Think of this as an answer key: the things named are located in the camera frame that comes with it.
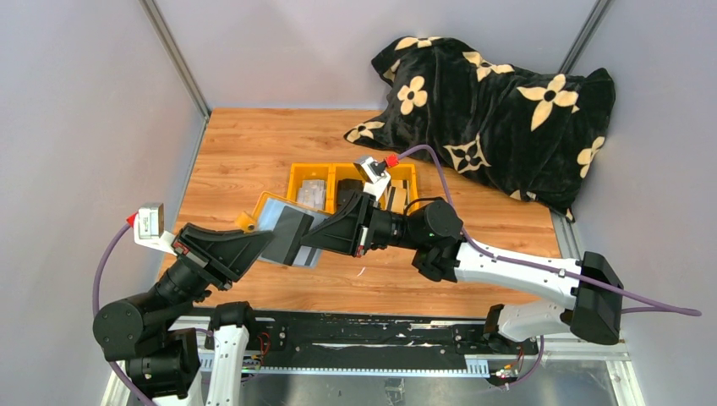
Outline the yellow leather card holder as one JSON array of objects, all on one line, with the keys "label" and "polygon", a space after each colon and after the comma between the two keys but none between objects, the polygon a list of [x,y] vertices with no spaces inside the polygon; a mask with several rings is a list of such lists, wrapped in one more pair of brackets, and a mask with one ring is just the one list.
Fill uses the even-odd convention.
[{"label": "yellow leather card holder", "polygon": [[269,231],[272,241],[259,256],[267,263],[302,268],[318,266],[322,250],[301,243],[301,238],[329,214],[279,195],[264,192],[252,211],[242,211],[234,224],[245,232]]}]

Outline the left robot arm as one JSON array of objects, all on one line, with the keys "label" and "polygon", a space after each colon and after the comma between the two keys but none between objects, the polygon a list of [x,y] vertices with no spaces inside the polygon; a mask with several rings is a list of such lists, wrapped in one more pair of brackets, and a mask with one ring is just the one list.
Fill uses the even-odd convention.
[{"label": "left robot arm", "polygon": [[200,357],[195,328],[172,325],[210,295],[208,287],[230,288],[273,239],[270,231],[213,231],[186,224],[178,236],[161,238],[175,262],[148,291],[99,305],[101,275],[125,223],[98,264],[92,289],[92,331],[105,360],[145,405],[238,405],[242,366],[260,331],[247,302],[218,305],[207,339],[214,362],[207,396],[201,396]]}]

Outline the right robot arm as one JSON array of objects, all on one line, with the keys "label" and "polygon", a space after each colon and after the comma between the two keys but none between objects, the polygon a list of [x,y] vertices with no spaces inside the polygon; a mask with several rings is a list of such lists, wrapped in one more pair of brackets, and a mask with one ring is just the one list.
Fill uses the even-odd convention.
[{"label": "right robot arm", "polygon": [[303,245],[360,257],[397,247],[414,252],[412,265],[434,282],[488,283],[536,296],[528,304],[496,304],[485,318],[484,345],[504,353],[528,338],[570,332],[601,345],[620,339],[623,284],[607,259],[525,255],[479,244],[442,198],[412,212],[383,210],[372,195],[354,192],[340,209],[302,238]]}]

